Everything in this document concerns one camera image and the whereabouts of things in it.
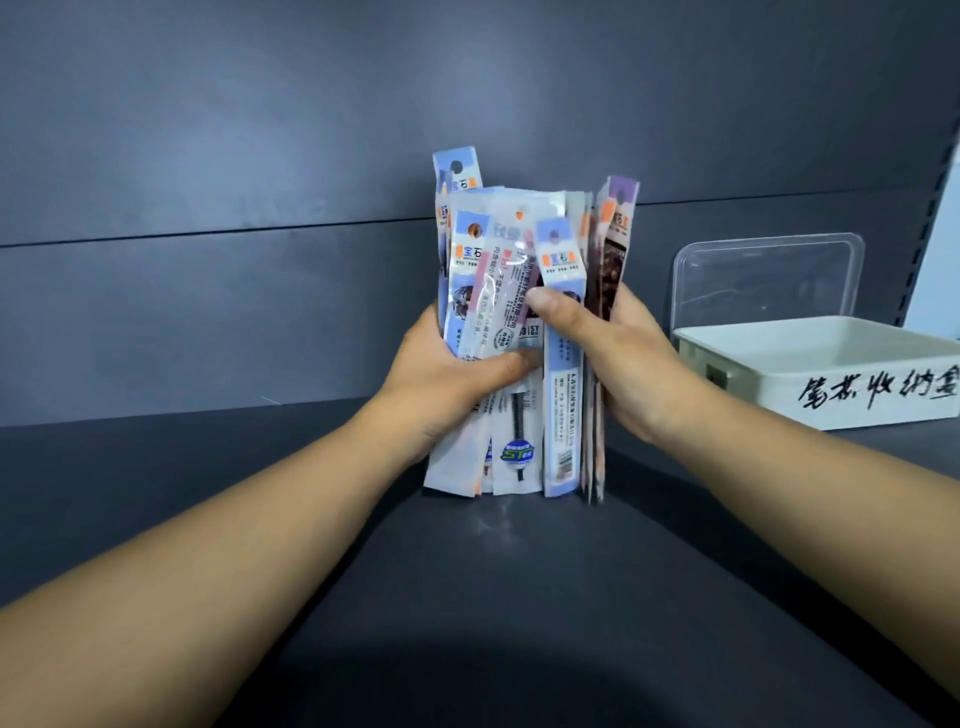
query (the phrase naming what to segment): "table surface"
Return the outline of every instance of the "table surface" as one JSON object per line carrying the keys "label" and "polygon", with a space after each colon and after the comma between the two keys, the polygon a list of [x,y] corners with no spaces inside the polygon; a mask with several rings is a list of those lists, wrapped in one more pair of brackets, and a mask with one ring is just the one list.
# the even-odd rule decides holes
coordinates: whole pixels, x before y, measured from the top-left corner
{"label": "table surface", "polygon": [[[0,428],[0,603],[358,404]],[[840,435],[960,474],[957,421]],[[406,473],[221,723],[960,724],[944,691],[676,463],[612,440],[630,457],[611,453],[600,507],[463,500]]]}

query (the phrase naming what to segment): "forearm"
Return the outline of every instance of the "forearm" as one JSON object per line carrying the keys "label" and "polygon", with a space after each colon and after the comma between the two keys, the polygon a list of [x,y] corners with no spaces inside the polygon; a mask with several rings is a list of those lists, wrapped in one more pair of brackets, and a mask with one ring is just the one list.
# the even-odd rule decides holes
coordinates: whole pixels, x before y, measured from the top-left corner
{"label": "forearm", "polygon": [[661,446],[960,694],[960,484],[698,382]]}
{"label": "forearm", "polygon": [[0,611],[0,724],[208,725],[403,467],[357,422]]}

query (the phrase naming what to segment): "person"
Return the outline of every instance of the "person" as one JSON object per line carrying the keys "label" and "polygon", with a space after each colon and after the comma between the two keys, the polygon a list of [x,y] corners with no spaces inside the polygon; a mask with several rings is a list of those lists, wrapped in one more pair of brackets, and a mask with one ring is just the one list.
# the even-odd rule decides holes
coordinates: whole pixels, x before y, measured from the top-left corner
{"label": "person", "polygon": [[[612,319],[543,288],[613,415],[960,695],[960,483],[736,400],[625,287]],[[0,724],[212,723],[389,484],[529,352],[455,359],[428,309],[346,425],[0,611]]]}

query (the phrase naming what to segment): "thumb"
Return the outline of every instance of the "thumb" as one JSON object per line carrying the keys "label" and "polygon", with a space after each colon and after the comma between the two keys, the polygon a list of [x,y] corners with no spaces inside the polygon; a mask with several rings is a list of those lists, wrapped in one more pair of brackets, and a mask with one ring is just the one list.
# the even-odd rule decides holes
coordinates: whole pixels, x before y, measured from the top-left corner
{"label": "thumb", "polygon": [[471,394],[479,400],[490,392],[520,381],[542,363],[542,352],[520,349],[468,362],[464,366],[464,375],[469,379]]}
{"label": "thumb", "polygon": [[601,346],[609,324],[587,311],[581,303],[549,288],[531,288],[527,304],[551,327],[573,339],[587,353]]}

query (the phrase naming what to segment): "right hand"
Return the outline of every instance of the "right hand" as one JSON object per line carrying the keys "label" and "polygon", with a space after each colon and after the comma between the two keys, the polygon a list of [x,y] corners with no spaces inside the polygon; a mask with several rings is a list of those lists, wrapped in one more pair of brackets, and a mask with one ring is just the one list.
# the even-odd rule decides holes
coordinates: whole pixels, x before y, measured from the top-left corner
{"label": "right hand", "polygon": [[527,303],[580,345],[607,388],[609,409],[641,440],[656,444],[702,387],[647,307],[622,283],[609,321],[548,288],[532,288]]}

